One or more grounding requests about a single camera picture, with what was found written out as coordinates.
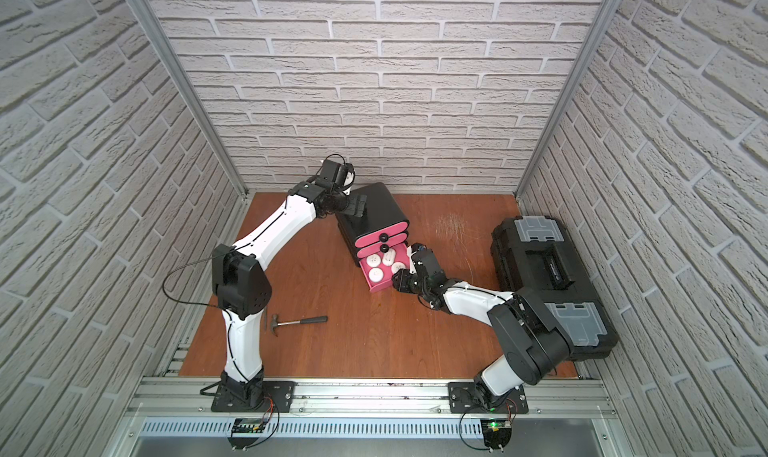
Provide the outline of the black drawer cabinet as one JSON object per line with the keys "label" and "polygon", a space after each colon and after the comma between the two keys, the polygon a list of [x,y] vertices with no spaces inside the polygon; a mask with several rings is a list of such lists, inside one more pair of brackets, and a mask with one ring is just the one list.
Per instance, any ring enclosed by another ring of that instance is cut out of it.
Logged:
{"label": "black drawer cabinet", "polygon": [[352,194],[365,194],[367,203],[365,213],[361,218],[353,218],[345,214],[337,214],[337,225],[344,242],[352,255],[354,264],[360,267],[355,256],[354,241],[361,235],[382,229],[400,221],[408,221],[388,187],[377,182],[351,191]]}

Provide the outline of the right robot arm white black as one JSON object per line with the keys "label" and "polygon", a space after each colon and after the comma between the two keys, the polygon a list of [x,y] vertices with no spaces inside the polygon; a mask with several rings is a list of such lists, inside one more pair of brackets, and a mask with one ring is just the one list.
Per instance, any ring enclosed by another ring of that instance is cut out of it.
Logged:
{"label": "right robot arm white black", "polygon": [[575,350],[565,327],[534,291],[495,291],[446,276],[432,249],[407,248],[408,267],[392,278],[395,289],[417,295],[433,310],[490,326],[502,355],[477,374],[473,407],[493,411],[524,384],[535,385]]}

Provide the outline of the white earphone case round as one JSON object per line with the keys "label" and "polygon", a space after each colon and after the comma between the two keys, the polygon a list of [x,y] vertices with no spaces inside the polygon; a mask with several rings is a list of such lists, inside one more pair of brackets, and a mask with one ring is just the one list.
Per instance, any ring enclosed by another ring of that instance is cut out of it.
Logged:
{"label": "white earphone case round", "polygon": [[395,263],[394,263],[394,264],[391,266],[390,270],[391,270],[391,272],[392,272],[393,274],[396,274],[397,272],[399,272],[400,270],[403,270],[403,269],[405,269],[405,268],[406,268],[406,266],[405,266],[405,265],[404,265],[402,262],[395,262]]}

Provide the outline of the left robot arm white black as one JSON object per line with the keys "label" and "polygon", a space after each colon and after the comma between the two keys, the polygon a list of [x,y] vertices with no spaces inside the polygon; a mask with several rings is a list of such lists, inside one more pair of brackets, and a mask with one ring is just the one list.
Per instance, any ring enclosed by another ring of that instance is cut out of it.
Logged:
{"label": "left robot arm white black", "polygon": [[272,296],[266,270],[280,250],[317,218],[341,213],[361,217],[365,195],[332,183],[297,184],[255,230],[212,255],[212,287],[226,326],[226,364],[212,403],[214,412],[269,407],[260,355],[261,321]]}

